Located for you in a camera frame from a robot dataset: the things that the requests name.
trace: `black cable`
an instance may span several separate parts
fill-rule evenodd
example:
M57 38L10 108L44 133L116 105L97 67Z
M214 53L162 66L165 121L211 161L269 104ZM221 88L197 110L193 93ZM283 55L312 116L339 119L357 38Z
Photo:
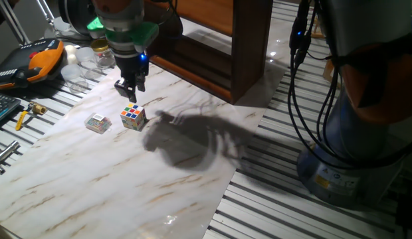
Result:
M335 46L334 42L329 42L329 45L330 45L330 48L331 48L331 50L332 50L332 52L333 52L333 55L334 55L334 56L337 56L337 54L335 54L335 53L336 53L336 46ZM399 150L398 152L396 152L396 153L394 153L394 154L392 154L392 155L390 155L390 156L387 156L387 157L384 157L384 158L381 158L381 159L376 159L375 161L366 161L366 162L360 163L360 162L358 162L358 161L353 161L352 158L346 159L346 158L340 157L339 155L336 155L335 153L333 153L332 151L330 151L325 145L323 145L320 141L318 141L318 140L315 138L314 134L309 130L308 126L306 125L306 122L304 121L304 118L302 117L302 114L301 114L301 112L300 112L300 110L299 110L299 106L298 106L297 101L296 101L296 93L295 93L295 87L294 87L294 79L295 79L295 76L296 76L298 67L299 67L300 63L303 62L304 56L306 55L306 53L305 53L305 48L306 48L306 47L305 47L305 46L306 46L306 44L303 44L303 45L300 47L300 48L303 48L303 50L299 50L298 53L296 53L297 48L295 48L295 49L292 48L292 50L291 50L291 54L290 54L291 81L290 81L290 89L289 89L289 93L288 93L288 110L289 110L289 113L290 113L290 119L292 120L292 123L293 123L293 126L294 126L294 129L295 129L296 133L298 134L301 142L302 142L302 143L305 145L305 147L310 151L310 153L313 154L313 156L315 156L319 161L321 161L322 163L325 163L325 164L327 164L327 165L329 165L329 166L332 166L332 167L335 167L335 168L339 168L339 169L350 169L350 170L353 170L353 169L374 169L374 168L379 168L379 167L390 166L390 165L398 162L398 161L401 160L402 158L404 158L404 156L410 154L410 153L412 152L412 142L411 142L407 147ZM295 65L295 58L294 58L294 55L295 55L295 54L294 54L294 52L296 53L296 57L299 59L298 61L296 61L296 65ZM336 80L333 80L333 81L332 81L332 85L333 85L334 87L337 86L337 76L338 76L338 71L335 70L334 79L336 79ZM335 93L336 93L336 89L335 89L335 88L332 88L332 89L331 89L331 93L332 93L332 96L333 96L333 98L334 98L334 95L335 95ZM292 98L293 98L294 107L295 107L295 109L296 109L296 112L298 113L298 117L299 117L300 121L302 122L302 125L304 126L305 130L308 132L308 135L309 135L309 136L316 142L316 144L317 144L320 148L322 148L327 154L329 154L330 156L332 156L332 157L334 157L334 158L336 158L336 159L339 159L342 163L345 163L345 164L349 165L350 167L341 167L341 166L338 166L338 165L332 165L332 164L330 164L329 162L323 160L321 157L319 157L319 156L314 152L314 150L309 147L309 145L308 145L307 142L303 139L301 133L299 132L299 129L298 129L297 125L296 125L296 122L294 121L294 116L293 116L292 108L291 108L291 99L292 99Z
M307 52L306 54L308 54L308 56L310 56L310 57L313 58L314 60L329 60L329 59L332 58L332 56L327 56L327 57L324 57L324 58L317 58L317 57L315 57L315 56L312 56L309 52Z
M298 66L294 66L294 55L291 54L290 55L290 72L291 72L291 77L290 77L290 86L289 86L289 90L288 90L288 99L287 99L287 106L288 106L288 113L290 116L290 119L292 120L293 123L293 128L295 130L295 132L298 134L298 137L300 139L300 141L302 142L302 144L309 150L309 152L315 156L315 158L317 158L320 162L324 163L325 165L329 165L331 167L337 168L337 169L346 169L346 170L351 170L352 167L343 167L343 166L339 166L339 165L334 165L331 164L325 160L323 160L320 156L318 156L316 154L316 152L311 148L311 146L305 141L305 139L302 137L302 134L300 133L298 126L296 125L296 122L294 121L294 116L293 116L293 112L292 112L292 97L295 98L296 96L293 96L292 93L294 92L294 78L296 76L296 72L298 71Z
M324 137L324 143L327 145L327 147L334 153L335 151L332 149L332 146L330 146L330 144L328 143L327 140L327 121L328 118L330 117L330 113L332 111L332 106L333 106L333 101L334 101L334 96L336 95L336 88L338 86L338 69L335 68L334 69L334 75L333 75L333 80L332 80L332 84L330 89L332 90L332 96L330 96L330 103L328 104L327 107L327 112L326 112L326 116L324 117L324 125L323 125L323 137Z
M329 90L328 90L328 93L327 93L327 96L326 96L326 99L324 100L324 103L323 103L323 105L322 105L322 107L321 107L321 110L320 110L320 113L318 114L318 119L317 119L317 124L316 124L316 131L317 131L317 134L318 134L318 140L322 140L322 138L321 138L321 135L320 135L320 122L321 122L321 117L322 117L322 115L323 115L323 113L324 113L324 110L326 109L326 106L327 106L327 102L328 102L328 100L330 99L330 96L332 95L332 84L330 84L330 88L329 88Z
M172 19L173 16L175 16L178 20L179 29L180 29L178 35L176 37L169 36L169 35L163 35L163 36L166 37L166 38L169 38L169 39L180 39L182 34L183 34L184 29L183 29L183 24L182 24L182 21L181 21L181 17L179 16L179 14L177 12L178 0L175 0L175 6L173 5L173 0L169 0L168 3L169 3L169 9L172 10L172 14L165 21L163 21L162 23L159 23L159 25L165 24L170 19Z

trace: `metal pole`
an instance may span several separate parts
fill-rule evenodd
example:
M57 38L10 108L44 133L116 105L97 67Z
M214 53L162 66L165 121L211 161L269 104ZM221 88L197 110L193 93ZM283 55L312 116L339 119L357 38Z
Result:
M19 20L15 16L14 11L7 0L0 0L0 10L20 44L30 44L31 42L29 38L21 27Z

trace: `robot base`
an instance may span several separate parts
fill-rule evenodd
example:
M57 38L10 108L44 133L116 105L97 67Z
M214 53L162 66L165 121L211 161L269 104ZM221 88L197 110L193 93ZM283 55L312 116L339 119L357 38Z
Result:
M352 161L379 159L405 145L388 136L386 125L372 125L359 119L344 91L334 105L326 129L328 142L335 153ZM328 155L321 147L313 147L314 152L327 163L319 161L308 149L304 149L298 157L299 178L312 194L335 206L377 204L403 164L398 161L375 169L339 169L328 164L343 168L350 166Z

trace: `wooden frame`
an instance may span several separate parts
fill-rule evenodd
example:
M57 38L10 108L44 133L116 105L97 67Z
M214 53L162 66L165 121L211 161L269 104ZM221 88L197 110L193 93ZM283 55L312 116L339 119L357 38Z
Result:
M145 0L145 19L160 22L166 7ZM235 104L264 74L272 0L179 0L177 12L232 37L231 55L189 37L169 39L175 21L148 48L151 62Z

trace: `white marble surface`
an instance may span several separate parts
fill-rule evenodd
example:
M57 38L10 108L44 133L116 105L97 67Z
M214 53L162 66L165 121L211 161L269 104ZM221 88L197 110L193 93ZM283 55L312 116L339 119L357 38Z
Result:
M113 71L0 177L0 224L23 238L201 238L286 71L287 55L272 58L237 106L151 66L141 132L120 121ZM92 112L111 129L86 129Z

